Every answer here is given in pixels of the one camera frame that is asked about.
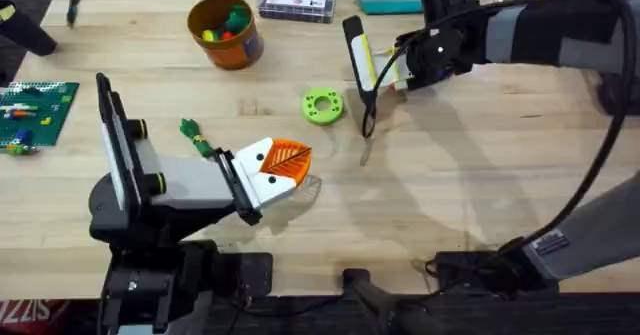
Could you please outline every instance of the wooden tabletop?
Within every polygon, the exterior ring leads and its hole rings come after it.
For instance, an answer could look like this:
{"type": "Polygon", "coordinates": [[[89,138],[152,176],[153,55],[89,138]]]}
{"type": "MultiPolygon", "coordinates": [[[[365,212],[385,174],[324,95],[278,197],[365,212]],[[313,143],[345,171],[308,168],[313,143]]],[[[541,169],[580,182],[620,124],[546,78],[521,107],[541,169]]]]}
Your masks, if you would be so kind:
{"type": "MultiPolygon", "coordinates": [[[[159,152],[198,157],[178,130],[183,117],[233,151],[267,136],[313,147],[311,181],[266,209],[258,226],[233,215],[193,237],[215,239],[223,251],[271,252],[277,295],[336,293],[346,267],[371,270],[392,292],[433,290],[420,267],[436,252],[496,247],[549,221],[609,123],[583,72],[477,66],[429,89],[381,94],[378,127],[366,142],[341,28],[346,17],[362,15],[354,0],[338,0],[331,25],[258,18],[265,52],[233,72],[212,66],[191,39],[186,16],[197,1],[82,0],[70,30],[68,0],[53,0],[43,26],[59,50],[28,54],[17,79],[81,86],[55,147],[0,157],[0,299],[96,297],[101,289],[109,252],[89,236],[87,207],[107,172],[98,71],[111,78],[129,116],[147,120],[159,152]],[[301,116],[301,96],[314,86],[344,95],[343,119],[319,127],[301,116]]],[[[377,48],[423,26],[418,15],[363,22],[377,48]]],[[[589,197],[640,167],[640,122],[626,127],[589,197]]],[[[640,262],[630,261],[562,287],[638,291],[639,271],[640,262]]]]}

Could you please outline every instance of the black mount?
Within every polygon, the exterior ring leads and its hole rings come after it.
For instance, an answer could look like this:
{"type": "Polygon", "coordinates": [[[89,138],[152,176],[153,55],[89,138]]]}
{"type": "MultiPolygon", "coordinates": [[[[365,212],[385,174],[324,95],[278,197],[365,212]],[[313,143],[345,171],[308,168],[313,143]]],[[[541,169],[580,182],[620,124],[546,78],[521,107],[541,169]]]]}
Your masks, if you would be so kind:
{"type": "Polygon", "coordinates": [[[374,334],[386,335],[465,335],[472,334],[458,326],[436,320],[420,306],[404,306],[397,296],[371,283],[364,269],[342,272],[345,295],[352,295],[369,319],[374,334]]]}
{"type": "Polygon", "coordinates": [[[458,285],[448,291],[451,294],[509,300],[558,295],[558,282],[542,278],[522,249],[495,255],[495,251],[439,252],[427,262],[425,270],[438,279],[441,289],[458,285]]]}
{"type": "Polygon", "coordinates": [[[122,325],[152,325],[164,333],[169,323],[190,314],[201,292],[247,298],[271,292],[273,257],[267,253],[221,254],[213,241],[184,242],[173,248],[129,252],[111,247],[100,303],[100,333],[122,325]]]}

